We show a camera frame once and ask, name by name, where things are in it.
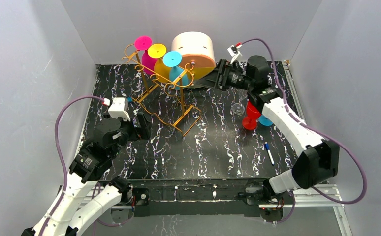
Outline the gold wire wine glass rack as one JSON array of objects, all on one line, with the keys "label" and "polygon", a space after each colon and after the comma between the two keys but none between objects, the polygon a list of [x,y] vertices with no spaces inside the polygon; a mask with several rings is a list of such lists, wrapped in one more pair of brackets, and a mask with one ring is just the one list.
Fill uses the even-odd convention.
[{"label": "gold wire wine glass rack", "polygon": [[[126,63],[128,63],[130,61],[133,61],[133,62],[136,63],[136,66],[134,68],[137,70],[137,72],[141,73],[142,81],[143,81],[143,83],[145,85],[145,90],[142,92],[142,94],[140,96],[138,96],[137,98],[133,98],[132,100],[134,102],[138,103],[141,106],[141,108],[143,108],[148,114],[156,116],[156,118],[161,123],[163,123],[165,125],[169,125],[169,126],[175,128],[177,131],[179,131],[182,134],[182,136],[185,136],[191,130],[191,128],[193,128],[196,125],[196,123],[200,120],[200,118],[197,118],[196,121],[186,131],[181,130],[178,127],[178,124],[192,110],[196,110],[197,112],[199,112],[199,114],[201,114],[201,110],[199,108],[197,108],[195,105],[192,105],[192,104],[188,104],[187,105],[184,102],[183,89],[192,86],[194,84],[194,81],[195,81],[195,79],[193,77],[194,74],[192,73],[193,68],[192,67],[191,68],[182,68],[182,67],[180,67],[178,65],[184,71],[174,81],[172,81],[172,82],[169,81],[167,83],[161,83],[161,82],[158,81],[159,74],[157,74],[156,72],[154,72],[151,76],[147,75],[144,72],[145,66],[142,65],[142,63],[141,63],[142,55],[143,55],[143,51],[138,51],[135,48],[134,44],[130,44],[127,47],[125,47],[125,49],[124,49],[124,56],[122,57],[122,60],[125,61]],[[188,74],[189,84],[183,86],[182,83],[180,82],[180,84],[178,85],[177,82],[186,73]],[[178,86],[178,87],[180,87],[180,89],[179,90],[175,90],[174,88],[173,89],[168,89],[168,88],[166,88],[166,84],[169,84],[169,85],[171,84],[173,86]],[[146,108],[146,106],[144,104],[145,99],[148,96],[150,96],[150,94],[152,94],[157,89],[160,90],[160,93],[163,93],[165,96],[172,98],[175,102],[177,102],[180,105],[180,107],[181,107],[181,114],[176,119],[176,121],[174,123],[168,123],[168,122],[162,120],[159,117],[158,114],[152,113],[152,112],[150,112]]]}]

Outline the red wine glass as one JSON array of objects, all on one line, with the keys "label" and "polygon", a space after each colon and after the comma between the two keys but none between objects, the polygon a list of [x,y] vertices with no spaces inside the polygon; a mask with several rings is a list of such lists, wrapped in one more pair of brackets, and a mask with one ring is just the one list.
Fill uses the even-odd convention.
[{"label": "red wine glass", "polygon": [[260,118],[261,112],[251,104],[250,101],[246,105],[246,116],[242,120],[242,126],[247,130],[254,130],[257,127],[257,120]]}]

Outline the blue front wine glass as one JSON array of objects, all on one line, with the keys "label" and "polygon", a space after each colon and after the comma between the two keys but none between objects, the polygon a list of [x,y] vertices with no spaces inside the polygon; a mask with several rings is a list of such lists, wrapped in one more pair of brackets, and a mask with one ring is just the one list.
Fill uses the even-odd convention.
[{"label": "blue front wine glass", "polygon": [[263,126],[271,126],[273,124],[273,122],[264,115],[261,115],[258,121]]}]

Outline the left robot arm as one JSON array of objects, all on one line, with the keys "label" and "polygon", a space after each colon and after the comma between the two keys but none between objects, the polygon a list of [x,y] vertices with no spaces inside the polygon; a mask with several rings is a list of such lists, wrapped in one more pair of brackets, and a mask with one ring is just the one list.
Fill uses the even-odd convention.
[{"label": "left robot arm", "polygon": [[110,207],[121,200],[132,199],[132,184],[123,177],[112,179],[101,193],[81,206],[86,195],[94,188],[104,172],[127,142],[148,140],[151,120],[138,113],[138,126],[122,117],[106,116],[95,127],[92,136],[81,146],[69,167],[67,184],[56,196],[43,218],[24,236],[80,236]]}]

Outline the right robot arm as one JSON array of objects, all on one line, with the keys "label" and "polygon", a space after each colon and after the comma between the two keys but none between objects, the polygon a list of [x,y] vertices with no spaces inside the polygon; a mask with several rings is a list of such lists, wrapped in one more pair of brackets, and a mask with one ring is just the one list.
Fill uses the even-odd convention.
[{"label": "right robot arm", "polygon": [[221,59],[196,84],[223,91],[230,87],[245,90],[249,102],[290,142],[298,155],[293,167],[263,182],[263,194],[275,196],[299,188],[308,189],[336,176],[340,147],[305,128],[297,115],[290,115],[291,110],[285,108],[282,92],[268,83],[271,69],[263,56],[249,57],[245,71],[237,62]]}]

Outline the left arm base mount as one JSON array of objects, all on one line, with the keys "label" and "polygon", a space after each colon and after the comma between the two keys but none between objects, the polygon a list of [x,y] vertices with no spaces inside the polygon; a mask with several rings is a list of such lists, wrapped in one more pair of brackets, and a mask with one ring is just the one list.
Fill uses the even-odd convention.
[{"label": "left arm base mount", "polygon": [[112,223],[123,225],[133,219],[137,207],[149,204],[149,194],[148,188],[134,188],[131,194],[110,209]]}]

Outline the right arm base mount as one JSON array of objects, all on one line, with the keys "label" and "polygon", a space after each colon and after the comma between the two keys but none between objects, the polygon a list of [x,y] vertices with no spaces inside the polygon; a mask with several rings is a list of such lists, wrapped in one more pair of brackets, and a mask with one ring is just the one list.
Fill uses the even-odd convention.
[{"label": "right arm base mount", "polygon": [[273,225],[287,221],[293,215],[296,206],[292,191],[273,195],[263,186],[247,187],[244,191],[237,193],[235,198],[247,205],[258,206],[262,221]]}]

